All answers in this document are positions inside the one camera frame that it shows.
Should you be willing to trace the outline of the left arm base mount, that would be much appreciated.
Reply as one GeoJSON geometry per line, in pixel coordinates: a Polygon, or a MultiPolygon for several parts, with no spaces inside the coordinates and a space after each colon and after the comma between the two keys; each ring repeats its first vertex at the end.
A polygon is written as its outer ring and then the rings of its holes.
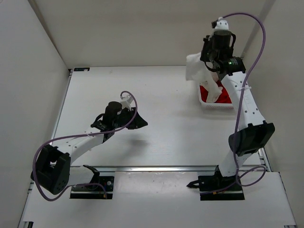
{"type": "Polygon", "coordinates": [[[100,174],[100,172],[91,166],[85,166],[87,170],[93,173],[89,185],[80,183],[71,188],[70,199],[82,200],[112,200],[114,192],[114,174],[100,174]]]}

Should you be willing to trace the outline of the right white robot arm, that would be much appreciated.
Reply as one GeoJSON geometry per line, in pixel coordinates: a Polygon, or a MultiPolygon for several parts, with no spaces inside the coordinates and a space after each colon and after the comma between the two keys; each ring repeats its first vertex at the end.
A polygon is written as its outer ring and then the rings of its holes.
{"type": "Polygon", "coordinates": [[[266,122],[254,101],[242,59],[233,56],[236,35],[228,30],[217,30],[203,41],[200,59],[204,64],[212,64],[208,70],[217,73],[237,113],[235,131],[228,139],[230,152],[216,168],[213,178],[214,186],[224,190],[244,162],[265,146],[275,127],[266,122]]]}

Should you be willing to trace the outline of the white t shirt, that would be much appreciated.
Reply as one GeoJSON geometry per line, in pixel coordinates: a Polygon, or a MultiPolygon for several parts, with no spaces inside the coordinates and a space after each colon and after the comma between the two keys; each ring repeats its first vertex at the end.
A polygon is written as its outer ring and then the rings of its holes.
{"type": "Polygon", "coordinates": [[[200,60],[200,56],[200,53],[186,56],[185,78],[186,81],[202,84],[209,92],[208,101],[210,96],[219,95],[221,92],[216,83],[218,77],[207,69],[204,62],[200,60]]]}

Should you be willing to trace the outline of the red t shirt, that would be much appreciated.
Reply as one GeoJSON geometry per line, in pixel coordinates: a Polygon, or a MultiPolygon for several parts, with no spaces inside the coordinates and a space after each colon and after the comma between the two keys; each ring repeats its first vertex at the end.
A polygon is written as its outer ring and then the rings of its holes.
{"type": "Polygon", "coordinates": [[[209,96],[209,92],[202,84],[199,85],[200,97],[202,101],[205,103],[231,104],[230,97],[222,83],[220,81],[217,81],[216,83],[221,93],[219,95],[210,96],[208,101],[207,98],[209,96]]]}

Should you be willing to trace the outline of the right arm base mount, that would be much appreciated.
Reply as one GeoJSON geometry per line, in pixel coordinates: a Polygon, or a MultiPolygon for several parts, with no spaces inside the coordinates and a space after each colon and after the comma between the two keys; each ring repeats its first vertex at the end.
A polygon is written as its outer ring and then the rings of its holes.
{"type": "Polygon", "coordinates": [[[245,200],[243,189],[236,184],[235,176],[223,177],[218,166],[213,175],[199,175],[187,187],[199,189],[201,201],[245,200]]]}

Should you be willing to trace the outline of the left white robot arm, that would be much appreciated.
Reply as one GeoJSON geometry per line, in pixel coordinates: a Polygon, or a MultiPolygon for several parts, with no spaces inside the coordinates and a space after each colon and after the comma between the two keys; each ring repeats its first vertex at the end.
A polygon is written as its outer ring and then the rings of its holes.
{"type": "Polygon", "coordinates": [[[138,114],[137,107],[129,101],[109,102],[104,113],[98,115],[83,134],[59,137],[64,143],[42,145],[36,152],[30,178],[39,190],[46,189],[59,195],[71,186],[86,186],[89,190],[100,187],[99,172],[90,165],[71,165],[86,152],[92,150],[123,129],[135,130],[148,123],[138,114]]]}

